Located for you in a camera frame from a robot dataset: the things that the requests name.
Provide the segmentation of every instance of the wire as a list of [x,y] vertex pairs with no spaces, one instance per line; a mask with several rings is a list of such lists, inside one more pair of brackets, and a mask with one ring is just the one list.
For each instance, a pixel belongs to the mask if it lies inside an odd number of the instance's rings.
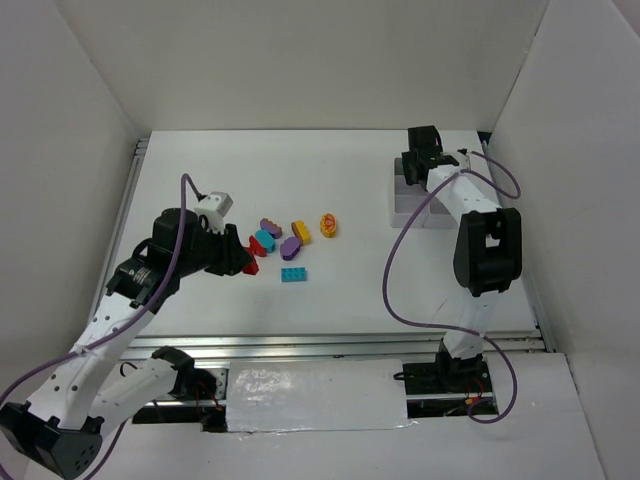
[[484,158],[488,163],[491,163],[493,165],[495,165],[496,167],[498,167],[500,170],[502,170],[504,173],[507,174],[507,176],[511,179],[511,181],[513,182],[513,185],[516,187],[516,193],[509,193],[505,190],[503,190],[502,188],[500,188],[496,183],[494,183],[493,181],[489,180],[487,177],[485,177],[484,175],[482,175],[481,173],[478,173],[474,170],[471,169],[464,169],[462,170],[462,172],[464,173],[470,173],[471,175],[474,175],[476,177],[478,177],[479,179],[481,179],[483,182],[491,185],[491,187],[493,187],[494,190],[496,190],[498,193],[501,193],[502,195],[504,195],[507,198],[510,198],[512,200],[517,200],[522,196],[522,189],[520,188],[520,184],[518,183],[518,180],[516,179],[516,177],[513,175],[513,173],[511,173],[509,171],[509,169],[507,167],[505,167],[504,165],[502,165],[500,162],[498,162],[497,160],[494,160],[491,157],[488,157],[487,155],[483,154],[483,153],[479,153],[479,152],[469,152],[472,155],[475,155],[476,157],[480,157],[480,158]]
[[130,367],[131,367],[131,368],[133,368],[134,370],[137,370],[137,369],[138,369],[138,367],[136,367],[136,366],[135,366],[135,364],[133,364],[133,363],[131,363],[131,362],[122,362],[122,363],[120,364],[120,376],[121,376],[121,377],[126,377],[126,375],[124,374],[124,366],[125,366],[125,365],[130,366]]
[[[477,152],[472,152],[472,153],[474,153],[475,155],[481,156],[482,158],[489,159],[489,157],[485,157],[484,155],[480,155]],[[488,161],[490,163],[494,163],[495,165],[499,166],[503,171],[508,173],[510,178],[512,178],[514,180],[514,184],[516,186],[517,194],[515,196],[510,196],[510,198],[520,198],[520,195],[522,194],[522,192],[520,190],[520,185],[517,183],[517,181],[515,180],[515,177],[513,177],[511,172],[509,172],[506,167],[504,167],[502,164],[499,164],[496,160],[490,159]],[[422,203],[420,203],[420,205],[418,205],[418,208],[416,208],[415,212],[413,212],[411,214],[411,216],[409,217],[409,220],[407,221],[405,226],[402,227],[402,230],[400,231],[400,234],[398,235],[398,238],[396,239],[395,243],[393,244],[393,247],[391,247],[391,252],[389,252],[389,257],[387,258],[387,263],[386,263],[386,265],[384,267],[384,274],[382,276],[382,300],[384,301],[384,306],[387,309],[387,311],[389,312],[389,314],[400,323],[403,323],[403,324],[408,325],[410,327],[434,328],[434,329],[438,329],[438,330],[450,330],[450,331],[454,331],[454,332],[466,333],[468,335],[473,335],[475,337],[480,337],[483,340],[487,341],[495,349],[495,351],[498,352],[498,354],[502,357],[502,359],[504,360],[505,364],[507,365],[507,369],[509,370],[509,373],[511,374],[511,380],[513,382],[513,390],[512,390],[512,393],[511,393],[511,400],[509,401],[509,404],[507,405],[507,407],[504,409],[504,411],[501,414],[499,414],[496,417],[493,417],[493,418],[490,418],[490,419],[486,419],[486,420],[475,417],[473,415],[473,409],[480,403],[491,401],[490,398],[484,398],[482,400],[479,400],[479,401],[469,405],[469,408],[467,408],[467,415],[469,416],[469,418],[471,420],[473,420],[474,422],[477,422],[477,423],[491,424],[491,423],[499,422],[500,420],[505,418],[507,415],[509,415],[511,410],[513,410],[513,406],[516,403],[516,399],[518,398],[518,378],[516,376],[516,371],[513,368],[513,365],[511,364],[511,361],[509,360],[509,358],[507,357],[505,352],[500,348],[500,346],[493,339],[489,338],[488,336],[483,335],[483,334],[481,334],[480,332],[478,332],[476,330],[471,330],[469,328],[459,327],[457,325],[444,325],[444,324],[440,324],[440,323],[420,323],[420,322],[413,322],[411,320],[407,320],[405,318],[402,318],[400,315],[398,315],[393,310],[393,308],[391,307],[391,303],[389,302],[389,273],[391,271],[391,265],[393,264],[393,259],[395,258],[396,253],[398,251],[398,247],[400,247],[400,243],[402,243],[402,240],[407,235],[407,232],[409,231],[409,228],[411,227],[411,225],[413,224],[415,219],[418,217],[420,212],[422,212],[422,210],[424,210],[424,208],[429,204],[429,202],[431,202],[431,200],[433,200],[436,197],[436,195],[438,193],[440,193],[441,190],[443,190],[447,185],[449,185],[454,180],[456,180],[462,173],[471,173],[473,175],[476,175],[478,178],[480,178],[484,182],[488,183],[492,187],[494,187],[494,188],[497,187],[497,185],[495,185],[491,180],[486,178],[484,175],[478,174],[478,173],[473,172],[472,170],[469,170],[469,169],[462,169],[462,170],[460,170],[460,173],[452,174],[450,177],[446,178],[440,185],[438,185],[436,188],[434,188],[433,191],[430,192],[425,197],[425,199],[422,201]]]
[[[164,275],[164,278],[162,279],[162,282],[160,282],[158,289],[151,296],[149,301],[145,305],[143,305],[142,308],[140,308],[140,310],[136,312],[133,318],[131,318],[131,320],[129,320],[122,328],[118,329],[114,333],[110,333],[109,335],[106,335],[101,339],[87,345],[84,350],[94,350],[104,345],[105,343],[113,340],[117,336],[122,335],[124,332],[126,332],[131,327],[133,327],[138,321],[140,321],[140,319],[151,309],[151,307],[153,307],[153,305],[155,305],[155,303],[160,299],[160,297],[164,293],[164,290],[167,288],[167,285],[169,284],[169,281],[173,276],[173,272],[178,263],[178,257],[180,256],[180,250],[182,247],[182,239],[184,237],[184,229],[185,229],[185,223],[187,218],[187,183],[189,183],[196,197],[198,198],[202,197],[202,194],[196,188],[191,177],[186,173],[183,174],[180,179],[180,219],[178,223],[178,233],[176,235],[176,243],[173,248],[173,254],[171,255],[171,261],[169,262],[169,267],[167,268],[167,271]],[[9,395],[11,395],[11,393],[16,388],[18,388],[21,384],[23,384],[30,378],[38,375],[41,372],[44,372],[45,370],[48,370],[51,367],[55,367],[56,365],[61,365],[79,356],[81,356],[81,354],[78,354],[75,351],[69,352],[58,358],[49,360],[48,362],[45,362],[42,365],[39,365],[33,368],[32,370],[28,371],[27,373],[25,373],[24,375],[16,379],[11,385],[9,385],[7,389],[2,393],[2,395],[0,395],[0,406],[2,406],[7,401],[7,398],[9,398]],[[2,463],[0,463],[0,476],[4,480],[14,480],[11,477],[11,475],[9,475],[9,473],[5,470]]]
[[120,424],[120,426],[118,427],[118,430],[116,430],[116,435],[113,437],[113,440],[111,441],[111,445],[109,445],[109,449],[107,450],[107,453],[104,454],[104,457],[102,457],[102,460],[100,460],[100,463],[96,465],[96,468],[94,468],[89,475],[84,477],[84,480],[92,479],[100,471],[100,469],[104,466],[104,464],[107,463],[107,460],[109,460],[109,457],[113,453],[113,450],[116,448],[116,444],[118,443],[118,440],[120,439],[120,435],[122,435],[122,431],[124,430],[124,427],[126,424],[127,422],[122,422]]
[[216,396],[211,393],[211,390],[209,390],[209,387],[207,387],[204,382],[199,382],[200,385],[202,386],[202,388],[204,388],[205,392],[207,392],[209,394],[209,396],[211,397],[211,399],[213,400],[213,403],[216,404],[216,410],[218,411],[222,411],[222,407],[220,406],[220,404],[218,403],[218,399],[216,398]]

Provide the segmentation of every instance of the purple oval piece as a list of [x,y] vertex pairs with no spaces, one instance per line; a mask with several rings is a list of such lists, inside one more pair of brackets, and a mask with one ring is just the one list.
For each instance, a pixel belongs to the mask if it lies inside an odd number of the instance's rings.
[[280,256],[283,260],[293,260],[300,251],[300,240],[297,237],[289,237],[280,245]]
[[262,220],[260,220],[260,228],[269,232],[269,235],[271,235],[273,238],[280,238],[282,236],[282,228],[273,223],[268,218],[263,218]]

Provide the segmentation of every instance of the teal block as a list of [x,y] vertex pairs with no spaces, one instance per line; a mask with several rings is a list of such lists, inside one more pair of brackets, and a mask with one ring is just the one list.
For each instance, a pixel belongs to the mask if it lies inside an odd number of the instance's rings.
[[305,267],[283,268],[280,271],[280,280],[282,280],[283,283],[288,283],[288,282],[306,282],[307,281],[307,269]]
[[271,253],[276,249],[276,241],[266,230],[258,230],[254,235],[258,243],[264,247],[267,253]]

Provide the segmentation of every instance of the toy block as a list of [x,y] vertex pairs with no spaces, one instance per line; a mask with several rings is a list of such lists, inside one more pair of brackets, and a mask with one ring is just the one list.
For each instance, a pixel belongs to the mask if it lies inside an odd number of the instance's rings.
[[256,262],[256,258],[253,256],[253,252],[250,248],[244,247],[244,249],[249,253],[249,255],[251,255],[251,258],[253,258],[253,262],[244,267],[242,269],[242,273],[246,273],[247,275],[255,275],[260,270],[260,267],[258,267],[258,262]]
[[311,234],[302,220],[293,222],[291,224],[291,229],[302,245],[308,245],[311,243]]
[[338,231],[338,222],[331,213],[325,213],[320,220],[320,232],[327,238],[333,238]]
[[307,269],[304,267],[299,268],[283,268],[280,271],[280,279],[283,283],[288,282],[306,282],[307,281]]
[[253,235],[249,237],[249,250],[251,250],[251,253],[257,255],[258,257],[267,256],[267,251],[262,245],[260,245],[260,242],[258,242],[258,240],[256,240],[256,237],[254,237]]
[[276,225],[268,218],[260,220],[260,228],[269,232],[273,238],[277,239],[282,236],[282,227],[280,225]]
[[300,251],[301,245],[298,237],[287,238],[282,245],[280,245],[280,256],[286,261],[293,260]]
[[276,241],[266,230],[258,230],[255,234],[255,237],[256,240],[258,240],[258,243],[262,245],[267,253],[271,253],[276,249]]

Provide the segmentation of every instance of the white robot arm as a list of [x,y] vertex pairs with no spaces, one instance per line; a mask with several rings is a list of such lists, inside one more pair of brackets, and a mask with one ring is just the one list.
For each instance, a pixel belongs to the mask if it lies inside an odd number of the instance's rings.
[[[407,184],[420,184],[427,191],[457,173],[469,172],[466,150],[443,152],[435,127],[409,129],[409,151],[402,154]],[[465,175],[441,189],[440,200],[458,224],[453,267],[464,292],[464,307],[457,326],[480,336],[448,331],[436,362],[444,383],[456,376],[474,374],[482,361],[482,336],[489,328],[500,293],[522,271],[520,214],[501,208],[487,198]]]
[[[24,404],[7,403],[0,410],[0,428],[13,446],[64,479],[84,473],[102,439],[147,402],[167,393],[192,399],[196,389],[216,389],[208,371],[195,368],[191,357],[170,347],[157,350],[138,370],[102,389],[131,341],[178,291],[182,277],[203,269],[235,275],[253,262],[235,225],[223,223],[231,198],[213,192],[199,200],[195,212],[186,210],[181,248],[168,283],[180,209],[162,212],[152,237],[116,268],[98,310],[72,349],[79,355],[58,367]],[[163,281],[166,288],[161,289]],[[148,311],[129,325],[145,306]],[[119,330],[105,343],[86,348]]]

